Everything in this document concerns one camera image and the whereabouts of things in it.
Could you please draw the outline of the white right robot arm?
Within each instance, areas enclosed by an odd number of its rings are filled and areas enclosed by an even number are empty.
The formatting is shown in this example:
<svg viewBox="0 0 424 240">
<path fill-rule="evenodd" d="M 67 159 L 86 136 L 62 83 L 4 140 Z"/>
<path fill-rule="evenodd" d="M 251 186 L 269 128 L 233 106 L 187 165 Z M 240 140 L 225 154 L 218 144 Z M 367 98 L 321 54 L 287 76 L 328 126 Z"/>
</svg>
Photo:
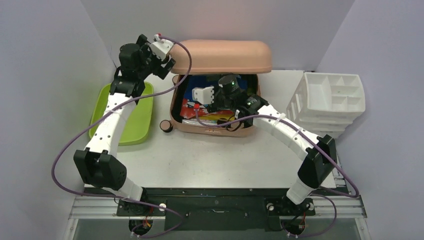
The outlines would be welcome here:
<svg viewBox="0 0 424 240">
<path fill-rule="evenodd" d="M 289 214 L 306 209 L 305 199 L 322 185 L 337 164 L 335 140 L 329 135 L 309 132 L 264 98 L 248 94 L 233 74 L 221 77 L 211 93 L 214 108 L 231 110 L 237 120 L 268 132 L 302 161 L 296 181 L 282 198 L 282 207 Z"/>
</svg>

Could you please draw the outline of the green plastic tray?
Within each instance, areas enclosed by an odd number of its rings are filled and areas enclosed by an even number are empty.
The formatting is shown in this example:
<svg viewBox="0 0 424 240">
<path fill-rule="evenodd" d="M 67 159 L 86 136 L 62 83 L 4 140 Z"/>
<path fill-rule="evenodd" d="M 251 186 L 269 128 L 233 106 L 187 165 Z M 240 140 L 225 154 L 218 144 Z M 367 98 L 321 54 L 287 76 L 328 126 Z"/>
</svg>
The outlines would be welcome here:
<svg viewBox="0 0 424 240">
<path fill-rule="evenodd" d="M 107 107 L 110 84 L 105 85 L 97 97 L 90 123 L 93 124 L 100 119 Z M 137 106 L 129 116 L 123 133 L 119 140 L 120 146 L 131 146 L 142 143 L 148 136 L 153 113 L 154 99 L 144 98 L 138 101 Z"/>
</svg>

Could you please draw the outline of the pink hard-shell suitcase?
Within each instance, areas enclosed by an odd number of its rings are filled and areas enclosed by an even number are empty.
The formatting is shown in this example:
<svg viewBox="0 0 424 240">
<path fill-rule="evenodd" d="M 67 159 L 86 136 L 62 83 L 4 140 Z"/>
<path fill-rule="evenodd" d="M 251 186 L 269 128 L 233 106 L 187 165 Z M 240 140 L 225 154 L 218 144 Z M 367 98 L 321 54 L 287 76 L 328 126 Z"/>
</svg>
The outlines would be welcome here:
<svg viewBox="0 0 424 240">
<path fill-rule="evenodd" d="M 183 124 L 180 116 L 184 93 L 190 76 L 240 74 L 247 79 L 248 86 L 257 95 L 261 94 L 258 75 L 272 70 L 272 52 L 269 46 L 256 40 L 212 40 L 190 39 L 182 41 L 186 48 L 175 44 L 170 56 L 176 61 L 171 69 L 172 81 L 179 84 L 170 103 L 170 123 L 174 129 L 185 133 L 225 137 L 247 137 L 253 126 L 236 128 L 233 123 L 229 130 Z"/>
</svg>

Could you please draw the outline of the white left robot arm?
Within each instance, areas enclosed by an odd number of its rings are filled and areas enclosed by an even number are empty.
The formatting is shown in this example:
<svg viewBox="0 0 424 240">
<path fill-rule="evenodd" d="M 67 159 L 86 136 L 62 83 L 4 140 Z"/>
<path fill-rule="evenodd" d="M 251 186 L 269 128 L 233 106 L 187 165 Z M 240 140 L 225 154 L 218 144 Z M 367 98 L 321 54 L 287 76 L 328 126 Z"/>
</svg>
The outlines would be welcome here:
<svg viewBox="0 0 424 240">
<path fill-rule="evenodd" d="M 174 44 L 160 34 L 149 42 L 142 34 L 136 43 L 120 47 L 120 66 L 114 73 L 103 116 L 86 147 L 76 150 L 73 156 L 85 184 L 131 200 L 129 208 L 136 215 L 149 210 L 149 201 L 145 189 L 127 176 L 127 168 L 117 159 L 117 150 L 125 125 L 146 88 L 145 79 L 150 75 L 164 79 L 175 65 L 170 57 Z"/>
</svg>

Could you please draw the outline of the blue towel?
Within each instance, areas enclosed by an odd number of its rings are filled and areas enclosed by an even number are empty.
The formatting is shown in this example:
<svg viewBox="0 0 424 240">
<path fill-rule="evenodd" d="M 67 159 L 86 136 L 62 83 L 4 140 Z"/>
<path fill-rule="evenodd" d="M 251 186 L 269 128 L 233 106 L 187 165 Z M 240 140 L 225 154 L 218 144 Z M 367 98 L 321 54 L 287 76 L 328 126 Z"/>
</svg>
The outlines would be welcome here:
<svg viewBox="0 0 424 240">
<path fill-rule="evenodd" d="M 187 88 L 183 95 L 184 99 L 193 100 L 192 98 L 192 90 L 194 88 L 206 88 L 210 86 L 215 86 L 218 84 L 221 76 L 212 76 L 212 75 L 192 75 L 188 79 Z M 236 75 L 237 83 L 242 90 L 246 90 L 248 88 L 248 80 L 241 75 Z"/>
</svg>

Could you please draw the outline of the white plastic drawer organizer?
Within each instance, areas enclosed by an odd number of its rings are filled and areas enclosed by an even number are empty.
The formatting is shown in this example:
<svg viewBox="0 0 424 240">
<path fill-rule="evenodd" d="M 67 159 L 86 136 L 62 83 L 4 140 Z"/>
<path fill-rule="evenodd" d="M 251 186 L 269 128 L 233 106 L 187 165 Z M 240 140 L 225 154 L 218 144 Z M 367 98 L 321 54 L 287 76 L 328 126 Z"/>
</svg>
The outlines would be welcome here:
<svg viewBox="0 0 424 240">
<path fill-rule="evenodd" d="M 359 75 L 304 72 L 286 107 L 286 117 L 311 133 L 337 139 L 365 110 Z"/>
</svg>

